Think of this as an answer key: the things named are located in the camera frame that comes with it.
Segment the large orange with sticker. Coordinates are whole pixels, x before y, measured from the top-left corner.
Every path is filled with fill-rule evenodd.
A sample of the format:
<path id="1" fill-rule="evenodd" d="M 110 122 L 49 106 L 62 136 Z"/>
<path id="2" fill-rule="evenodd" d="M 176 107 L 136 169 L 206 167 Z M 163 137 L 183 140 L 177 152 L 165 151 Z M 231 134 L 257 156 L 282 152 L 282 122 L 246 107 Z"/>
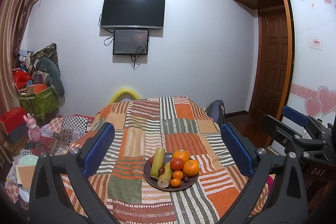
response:
<path id="1" fill-rule="evenodd" d="M 194 177 L 199 174 L 200 170 L 199 162 L 191 159 L 185 162 L 182 172 L 188 177 Z"/>

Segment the dark grape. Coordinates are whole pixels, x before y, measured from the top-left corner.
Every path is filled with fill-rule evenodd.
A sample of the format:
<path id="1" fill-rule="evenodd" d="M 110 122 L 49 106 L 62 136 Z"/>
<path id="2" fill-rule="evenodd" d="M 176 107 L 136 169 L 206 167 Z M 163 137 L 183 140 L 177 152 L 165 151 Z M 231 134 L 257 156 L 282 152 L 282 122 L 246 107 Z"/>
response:
<path id="1" fill-rule="evenodd" d="M 159 170 L 158 170 L 158 174 L 159 174 L 159 175 L 162 175 L 162 174 L 164 174 L 164 173 L 165 173 L 165 167 L 162 166 L 161 168 L 159 168 Z"/>
<path id="2" fill-rule="evenodd" d="M 186 176 L 186 175 L 183 176 L 183 182 L 184 182 L 184 183 L 188 183 L 189 180 L 190 180 L 190 179 L 189 179 L 188 176 Z"/>

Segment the small tangerine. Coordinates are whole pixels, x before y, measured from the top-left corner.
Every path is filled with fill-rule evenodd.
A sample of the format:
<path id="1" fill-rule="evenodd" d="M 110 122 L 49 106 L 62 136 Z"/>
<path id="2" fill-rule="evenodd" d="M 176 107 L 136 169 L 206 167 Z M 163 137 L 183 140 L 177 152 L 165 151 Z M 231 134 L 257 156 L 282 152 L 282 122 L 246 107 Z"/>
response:
<path id="1" fill-rule="evenodd" d="M 182 181 L 181 181 L 180 178 L 172 178 L 172 179 L 170 180 L 170 186 L 171 186 L 172 188 L 180 187 L 181 184 L 182 184 Z"/>
<path id="2" fill-rule="evenodd" d="M 183 172 L 181 170 L 175 170 L 171 176 L 171 178 L 179 178 L 180 180 L 183 179 Z"/>

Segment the yellow-green cucumber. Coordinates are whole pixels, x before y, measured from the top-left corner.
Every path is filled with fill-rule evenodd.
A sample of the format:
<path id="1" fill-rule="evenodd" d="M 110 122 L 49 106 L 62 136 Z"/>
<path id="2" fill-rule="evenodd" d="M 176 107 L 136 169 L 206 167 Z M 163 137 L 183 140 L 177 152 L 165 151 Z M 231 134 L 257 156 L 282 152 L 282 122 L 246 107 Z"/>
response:
<path id="1" fill-rule="evenodd" d="M 154 153 L 153 165 L 151 166 L 150 176 L 153 178 L 159 178 L 158 170 L 163 166 L 163 161 L 165 158 L 165 149 L 156 148 Z"/>
<path id="2" fill-rule="evenodd" d="M 173 171 L 171 169 L 166 169 L 165 173 L 159 176 L 157 186 L 159 188 L 168 188 L 172 174 Z"/>

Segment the red tomato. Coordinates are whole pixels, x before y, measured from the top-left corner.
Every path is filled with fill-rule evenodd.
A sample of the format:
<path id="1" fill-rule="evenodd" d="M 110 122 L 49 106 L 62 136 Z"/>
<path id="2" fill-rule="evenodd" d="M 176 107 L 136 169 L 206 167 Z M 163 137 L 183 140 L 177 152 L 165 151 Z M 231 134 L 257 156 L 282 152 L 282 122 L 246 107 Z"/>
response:
<path id="1" fill-rule="evenodd" d="M 170 161 L 170 168 L 173 170 L 173 171 L 176 171 L 176 170 L 182 170 L 183 167 L 184 167 L 184 164 L 185 162 L 180 159 L 180 158 L 174 158 L 174 159 L 171 159 Z"/>
<path id="2" fill-rule="evenodd" d="M 152 156 L 149 161 L 150 161 L 150 165 L 152 166 L 153 165 L 153 160 L 154 160 L 154 156 Z"/>

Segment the brown wooden door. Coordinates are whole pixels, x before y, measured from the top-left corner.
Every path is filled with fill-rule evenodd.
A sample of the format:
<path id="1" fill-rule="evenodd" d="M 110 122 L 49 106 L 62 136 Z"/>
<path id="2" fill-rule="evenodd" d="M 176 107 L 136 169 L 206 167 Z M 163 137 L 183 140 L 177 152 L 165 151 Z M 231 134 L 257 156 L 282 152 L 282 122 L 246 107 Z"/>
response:
<path id="1" fill-rule="evenodd" d="M 257 75 L 249 113 L 259 122 L 265 115 L 275 117 L 285 86 L 288 28 L 285 9 L 259 12 Z"/>

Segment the checkered floral quilt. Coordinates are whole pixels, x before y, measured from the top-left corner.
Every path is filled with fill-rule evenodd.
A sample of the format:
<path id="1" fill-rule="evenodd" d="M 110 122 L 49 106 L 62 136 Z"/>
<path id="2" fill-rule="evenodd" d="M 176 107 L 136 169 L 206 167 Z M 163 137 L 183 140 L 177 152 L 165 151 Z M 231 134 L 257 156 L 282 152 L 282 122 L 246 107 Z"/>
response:
<path id="1" fill-rule="evenodd" d="M 57 116 L 41 127 L 41 137 L 37 146 L 24 148 L 13 160 L 13 165 L 5 180 L 5 191 L 14 205 L 26 217 L 29 217 L 29 203 L 19 194 L 16 167 L 24 156 L 39 156 L 42 152 L 61 155 L 68 151 L 70 144 L 83 137 L 89 130 L 94 118 L 79 114 Z"/>

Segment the blue-grey chair back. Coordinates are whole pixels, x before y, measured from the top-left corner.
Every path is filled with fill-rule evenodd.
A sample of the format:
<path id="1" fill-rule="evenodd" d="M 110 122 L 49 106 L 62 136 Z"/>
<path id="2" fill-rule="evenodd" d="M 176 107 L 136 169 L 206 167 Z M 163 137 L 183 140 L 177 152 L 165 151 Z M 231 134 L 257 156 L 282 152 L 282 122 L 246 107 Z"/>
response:
<path id="1" fill-rule="evenodd" d="M 222 100 L 212 102 L 205 112 L 219 127 L 225 124 L 225 107 Z"/>

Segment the pink rabbit figurine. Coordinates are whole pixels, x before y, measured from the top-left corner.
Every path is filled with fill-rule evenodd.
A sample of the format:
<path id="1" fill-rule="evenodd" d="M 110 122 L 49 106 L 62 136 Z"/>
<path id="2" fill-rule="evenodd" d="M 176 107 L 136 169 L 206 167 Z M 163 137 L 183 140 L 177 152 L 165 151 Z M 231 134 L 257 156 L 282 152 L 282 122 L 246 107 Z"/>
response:
<path id="1" fill-rule="evenodd" d="M 41 129 L 37 125 L 36 119 L 30 113 L 24 115 L 23 119 L 25 120 L 26 126 L 28 128 L 29 140 L 33 144 L 38 144 L 41 138 Z"/>

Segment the purple round plate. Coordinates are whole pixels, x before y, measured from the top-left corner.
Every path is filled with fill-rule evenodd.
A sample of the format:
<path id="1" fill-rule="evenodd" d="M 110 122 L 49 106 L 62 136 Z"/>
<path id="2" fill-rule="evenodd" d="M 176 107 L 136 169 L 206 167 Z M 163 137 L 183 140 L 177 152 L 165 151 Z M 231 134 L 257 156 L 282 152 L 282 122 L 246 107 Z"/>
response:
<path id="1" fill-rule="evenodd" d="M 143 167 L 143 176 L 152 187 L 166 192 L 185 190 L 197 180 L 201 166 L 195 159 L 187 159 L 187 152 L 166 152 L 157 148 Z"/>

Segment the white wardrobe sliding door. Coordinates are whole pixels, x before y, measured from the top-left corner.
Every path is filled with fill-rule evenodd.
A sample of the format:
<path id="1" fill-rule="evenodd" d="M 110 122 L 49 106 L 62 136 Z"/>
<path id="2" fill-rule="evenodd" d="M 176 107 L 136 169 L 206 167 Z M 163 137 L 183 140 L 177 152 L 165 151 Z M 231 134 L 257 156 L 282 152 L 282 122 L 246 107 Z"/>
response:
<path id="1" fill-rule="evenodd" d="M 294 64 L 288 106 L 321 119 L 335 119 L 335 0 L 289 0 Z"/>

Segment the striped patchwork blanket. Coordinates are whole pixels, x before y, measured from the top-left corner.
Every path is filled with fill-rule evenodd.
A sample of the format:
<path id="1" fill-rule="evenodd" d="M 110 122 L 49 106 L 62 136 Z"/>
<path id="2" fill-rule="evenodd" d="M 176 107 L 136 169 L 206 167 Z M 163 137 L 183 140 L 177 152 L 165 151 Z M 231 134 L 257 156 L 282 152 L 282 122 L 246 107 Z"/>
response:
<path id="1" fill-rule="evenodd" d="M 187 97 L 115 102 L 91 124 L 63 121 L 82 149 L 114 127 L 88 181 L 120 223 L 217 223 L 248 182 L 220 124 Z"/>

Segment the yellow foam tube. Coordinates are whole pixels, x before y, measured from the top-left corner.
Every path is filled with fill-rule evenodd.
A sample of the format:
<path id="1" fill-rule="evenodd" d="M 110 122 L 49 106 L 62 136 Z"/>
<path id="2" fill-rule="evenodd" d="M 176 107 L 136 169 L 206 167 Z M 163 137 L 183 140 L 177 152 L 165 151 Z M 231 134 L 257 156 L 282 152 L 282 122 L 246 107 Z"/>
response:
<path id="1" fill-rule="evenodd" d="M 118 90 L 110 99 L 109 104 L 117 102 L 123 96 L 130 96 L 132 100 L 140 100 L 141 97 L 130 88 L 122 88 Z"/>

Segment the small wall monitor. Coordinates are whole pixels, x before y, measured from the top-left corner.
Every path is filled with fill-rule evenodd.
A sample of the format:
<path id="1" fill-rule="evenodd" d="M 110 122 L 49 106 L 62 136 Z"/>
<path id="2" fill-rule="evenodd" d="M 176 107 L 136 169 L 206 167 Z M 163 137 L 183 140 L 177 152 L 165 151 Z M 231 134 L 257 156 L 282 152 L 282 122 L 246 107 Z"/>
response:
<path id="1" fill-rule="evenodd" d="M 114 30 L 114 55 L 147 55 L 149 31 L 135 28 Z"/>

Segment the large wall television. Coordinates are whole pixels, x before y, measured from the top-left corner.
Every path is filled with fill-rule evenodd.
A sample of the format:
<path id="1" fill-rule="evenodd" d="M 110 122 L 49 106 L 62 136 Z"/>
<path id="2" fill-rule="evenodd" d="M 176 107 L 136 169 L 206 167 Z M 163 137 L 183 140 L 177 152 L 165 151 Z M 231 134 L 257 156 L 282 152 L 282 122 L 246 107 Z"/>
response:
<path id="1" fill-rule="evenodd" d="M 104 0 L 102 28 L 163 29 L 166 0 Z"/>

